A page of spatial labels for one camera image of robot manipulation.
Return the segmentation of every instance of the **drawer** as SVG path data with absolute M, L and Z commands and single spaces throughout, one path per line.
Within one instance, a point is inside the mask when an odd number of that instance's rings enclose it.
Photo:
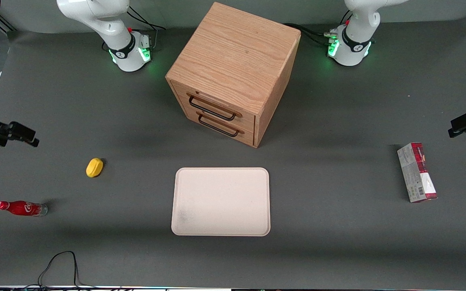
M 244 129 L 239 129 L 234 127 L 231 124 L 210 116 L 209 114 L 202 113 L 198 110 L 193 110 L 187 112 L 188 119 L 194 122 L 197 122 L 204 127 L 217 131 L 218 133 L 224 134 L 230 138 L 243 142 L 248 146 L 253 147 L 254 134 L 253 131 L 247 131 Z
M 254 130 L 255 116 L 253 114 L 231 109 L 226 104 L 218 104 L 216 101 L 211 101 L 211 98 L 205 93 L 198 92 L 185 85 L 176 82 L 172 82 L 172 85 L 187 114 L 197 110 L 207 116 L 213 116 L 217 120 L 233 125 L 237 129 Z

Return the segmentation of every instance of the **green led light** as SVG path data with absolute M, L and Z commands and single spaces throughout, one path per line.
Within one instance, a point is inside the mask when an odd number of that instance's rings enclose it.
M 150 61 L 150 50 L 148 48 L 138 48 L 138 51 L 145 62 Z
M 109 50 L 109 54 L 111 55 L 112 62 L 116 64 L 116 59 L 114 59 L 114 55 L 112 55 L 111 50 Z
M 366 49 L 366 52 L 364 53 L 364 56 L 366 57 L 368 55 L 368 52 L 370 52 L 370 46 L 371 46 L 371 41 L 368 44 L 368 48 Z
M 335 53 L 337 52 L 337 48 L 339 48 L 339 41 L 336 40 L 333 44 L 330 45 L 331 48 L 328 50 L 328 54 L 333 57 L 335 56 Z

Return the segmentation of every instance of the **wooden drawer cabinet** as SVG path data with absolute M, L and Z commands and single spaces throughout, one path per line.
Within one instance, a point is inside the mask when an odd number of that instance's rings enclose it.
M 256 148 L 299 39 L 294 28 L 214 3 L 166 79 L 189 120 Z

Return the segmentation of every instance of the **wooden cabinet top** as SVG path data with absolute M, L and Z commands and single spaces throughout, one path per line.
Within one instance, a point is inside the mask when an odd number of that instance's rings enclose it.
M 300 31 L 215 2 L 167 74 L 259 114 Z

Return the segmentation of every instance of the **yellow sponge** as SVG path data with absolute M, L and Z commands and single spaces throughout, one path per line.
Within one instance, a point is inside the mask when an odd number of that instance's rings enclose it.
M 102 162 L 102 160 L 96 157 L 89 162 L 87 168 L 85 169 L 85 173 L 88 177 L 96 177 L 100 175 L 100 172 L 102 171 L 103 167 L 104 162 Z

